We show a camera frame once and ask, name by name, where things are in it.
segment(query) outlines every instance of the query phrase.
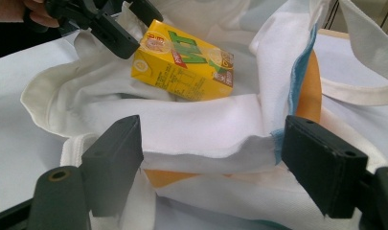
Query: juice box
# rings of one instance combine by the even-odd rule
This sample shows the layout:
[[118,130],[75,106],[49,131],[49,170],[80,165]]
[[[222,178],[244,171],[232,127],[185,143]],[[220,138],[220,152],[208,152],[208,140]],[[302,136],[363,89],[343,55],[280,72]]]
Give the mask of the juice box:
[[233,55],[154,20],[134,54],[131,77],[190,101],[233,90]]

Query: bag handle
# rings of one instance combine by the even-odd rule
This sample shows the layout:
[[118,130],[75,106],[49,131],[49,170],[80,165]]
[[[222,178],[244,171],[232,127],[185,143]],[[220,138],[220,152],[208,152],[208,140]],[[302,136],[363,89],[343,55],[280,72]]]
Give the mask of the bag handle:
[[355,57],[388,80],[388,35],[351,0],[340,0]]
[[[340,0],[354,56],[388,80],[388,35],[351,0]],[[388,85],[361,87],[322,79],[322,93],[356,105],[387,105]]]

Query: blue stripe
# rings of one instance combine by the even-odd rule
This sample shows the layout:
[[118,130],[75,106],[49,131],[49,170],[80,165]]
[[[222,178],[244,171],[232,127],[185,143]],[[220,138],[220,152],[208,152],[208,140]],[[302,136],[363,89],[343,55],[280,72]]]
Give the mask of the blue stripe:
[[[317,25],[313,27],[310,32],[309,43],[304,50],[304,52],[295,60],[294,66],[292,67],[291,72],[291,83],[289,89],[289,115],[294,115],[298,107],[299,97],[301,93],[302,82],[304,82],[305,73],[308,68],[308,62],[310,53],[312,52],[313,45],[316,40]],[[272,137],[274,138],[275,143],[275,159],[276,164],[281,162],[281,150],[283,148],[284,141],[284,129],[278,129],[271,132]]]
[[281,162],[281,150],[283,148],[284,141],[284,129],[278,129],[271,132],[272,137],[274,138],[274,153],[275,153],[275,164],[278,165]]
[[317,25],[313,27],[310,32],[310,39],[307,48],[304,52],[295,60],[294,66],[291,72],[291,84],[289,89],[289,115],[294,115],[298,107],[299,96],[301,93],[302,82],[304,82],[305,73],[307,71],[310,53],[312,52],[313,45],[316,40]]

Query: tote bag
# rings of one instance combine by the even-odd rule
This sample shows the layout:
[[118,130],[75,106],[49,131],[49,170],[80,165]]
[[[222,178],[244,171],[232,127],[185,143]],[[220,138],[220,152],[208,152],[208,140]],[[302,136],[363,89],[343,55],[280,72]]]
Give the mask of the tote bag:
[[[80,59],[35,76],[22,103],[37,126],[68,138],[61,165],[79,165],[81,154],[111,124],[140,115],[145,160],[121,217],[124,229],[154,227],[155,196],[290,229],[356,229],[358,212],[352,219],[322,217],[280,156],[285,116],[297,114],[366,152],[369,170],[387,164],[368,140],[321,108],[312,48],[329,2],[152,1],[166,23],[234,54],[234,91],[227,98],[192,103],[148,86],[130,77],[132,58],[119,59],[81,33],[75,42]],[[383,62],[388,37],[351,1],[340,2],[348,26],[355,28],[350,35],[356,57],[388,78],[388,62]],[[136,38],[147,29],[127,5],[118,21]],[[382,40],[367,46],[370,38],[361,33]],[[350,103],[355,102],[345,96],[350,88],[388,92],[388,86],[358,89],[323,82],[324,93]],[[345,93],[339,96],[336,90],[342,87]],[[374,104],[388,103],[381,98]],[[108,221],[93,219],[95,228]]]

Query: white strap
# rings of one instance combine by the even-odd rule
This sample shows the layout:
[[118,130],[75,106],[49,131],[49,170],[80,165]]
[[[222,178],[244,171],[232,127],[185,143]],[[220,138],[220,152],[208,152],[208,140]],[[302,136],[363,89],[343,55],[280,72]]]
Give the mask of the white strap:
[[388,80],[388,35],[351,0],[340,0],[355,57]]
[[[352,1],[339,1],[345,15],[355,57],[388,80],[388,35]],[[322,93],[356,105],[387,105],[388,85],[362,87],[322,79]]]
[[121,230],[154,229],[156,198],[144,171],[137,172],[119,223]]
[[94,133],[86,133],[80,136],[71,137],[64,142],[60,166],[80,166],[82,155],[89,147],[98,140],[99,136]]
[[341,102],[356,105],[378,106],[388,104],[388,85],[362,87],[321,79],[322,93]]

